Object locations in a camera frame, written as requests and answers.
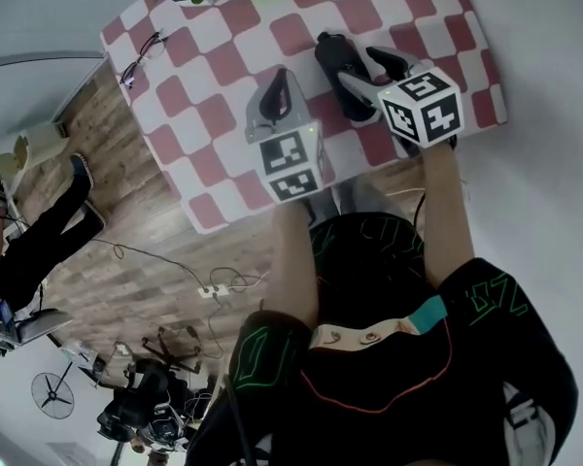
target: electric fan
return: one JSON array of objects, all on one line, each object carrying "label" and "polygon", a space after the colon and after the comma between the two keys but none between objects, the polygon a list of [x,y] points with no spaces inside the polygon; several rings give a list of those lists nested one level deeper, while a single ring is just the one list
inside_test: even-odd
[{"label": "electric fan", "polygon": [[64,381],[70,369],[71,364],[62,377],[53,373],[41,373],[30,386],[37,407],[53,419],[65,419],[74,411],[74,394]]}]

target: desk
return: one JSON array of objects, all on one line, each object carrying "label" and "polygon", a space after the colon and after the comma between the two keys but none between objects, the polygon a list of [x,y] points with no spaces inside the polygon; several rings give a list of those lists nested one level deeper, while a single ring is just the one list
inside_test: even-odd
[{"label": "desk", "polygon": [[344,118],[314,58],[322,31],[352,39],[372,76],[384,70],[368,46],[395,47],[449,74],[463,92],[470,135],[507,121],[495,63],[469,0],[216,0],[183,7],[138,0],[102,41],[118,76],[160,31],[159,57],[134,87],[121,87],[145,140],[200,233],[274,206],[246,143],[246,105],[258,84],[291,69],[311,115],[324,128],[325,183],[347,180],[406,157],[380,122]]}]

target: person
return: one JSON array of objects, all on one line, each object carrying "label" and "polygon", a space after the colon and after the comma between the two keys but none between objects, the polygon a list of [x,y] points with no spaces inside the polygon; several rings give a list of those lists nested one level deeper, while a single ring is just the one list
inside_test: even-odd
[{"label": "person", "polygon": [[149,454],[147,466],[166,466],[168,464],[168,454],[152,450]]},{"label": "person", "polygon": [[358,183],[338,205],[309,199],[310,230],[307,206],[276,208],[263,310],[240,330],[187,465],[555,460],[574,377],[514,278],[475,258],[449,144],[422,157],[425,241]]},{"label": "person", "polygon": [[[4,255],[7,201],[0,183],[0,299],[7,301],[13,312],[30,304],[50,271],[106,226],[104,217],[86,200],[94,185],[86,159],[74,153],[69,160],[74,170],[71,186],[30,228],[11,241]],[[84,218],[63,233],[78,210],[83,211]]]},{"label": "person", "polygon": [[145,453],[145,441],[140,435],[135,435],[132,440],[129,441],[132,450],[137,454],[144,454]]}]

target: green pattern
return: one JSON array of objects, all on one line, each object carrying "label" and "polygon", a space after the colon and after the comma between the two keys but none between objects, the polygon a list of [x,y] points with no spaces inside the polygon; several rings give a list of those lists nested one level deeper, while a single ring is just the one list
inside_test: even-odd
[{"label": "green pattern", "polygon": [[514,316],[522,316],[529,310],[526,303],[517,306],[518,284],[514,279],[501,273],[496,278],[479,284],[475,284],[464,294],[470,300],[474,319],[468,324],[472,326],[488,314],[498,309],[509,310]]},{"label": "green pattern", "polygon": [[420,245],[423,244],[423,241],[421,240],[421,238],[419,237],[419,235],[417,235],[417,233],[413,233],[412,234],[412,243],[410,244],[410,247],[406,250],[402,250],[400,253],[407,253],[407,252],[411,252],[413,250],[416,250],[415,248],[415,242],[417,241],[417,239],[419,238],[419,241],[421,242]]},{"label": "green pattern", "polygon": [[[242,347],[240,348],[240,353],[238,356],[238,368],[233,379],[233,386],[235,390],[240,390],[246,387],[269,387],[276,386],[282,380],[283,376],[289,376],[290,367],[295,359],[296,349],[292,347],[292,333],[288,334],[288,338],[285,341],[285,346],[283,352],[281,353],[279,365],[277,369],[276,376],[274,380],[265,381],[263,372],[260,371],[261,368],[261,352],[263,347],[268,343],[268,339],[271,339],[270,328],[267,326],[261,327],[259,330],[251,333],[242,342]],[[248,360],[245,362],[245,351],[250,350],[251,353]]]},{"label": "green pattern", "polygon": [[397,225],[395,226],[395,232],[393,234],[393,239],[391,240],[391,243],[387,245],[387,247],[392,247],[395,244],[395,238],[397,238],[397,232],[399,231],[399,224],[401,223],[401,220],[398,219],[397,220]]},{"label": "green pattern", "polygon": [[334,240],[334,235],[330,236],[330,232],[332,231],[332,226],[333,226],[333,224],[331,224],[330,227],[328,228],[328,232],[326,233],[326,238],[324,238],[324,240],[322,241],[322,248],[320,249],[319,252],[314,253],[314,257],[317,257],[322,252],[324,252],[328,248],[328,246],[332,243],[332,241]]}]

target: black shirt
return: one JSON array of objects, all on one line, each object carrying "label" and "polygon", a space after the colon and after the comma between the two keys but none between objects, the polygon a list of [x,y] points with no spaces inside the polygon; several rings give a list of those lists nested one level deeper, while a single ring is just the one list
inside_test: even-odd
[{"label": "black shirt", "polygon": [[[250,442],[273,434],[270,464],[508,464],[505,383],[552,418],[557,455],[577,390],[513,278],[474,259],[434,290],[423,241],[391,215],[337,217],[312,230],[312,243],[318,330],[253,314],[231,360]],[[243,457],[237,436],[224,394],[187,464]]]}]

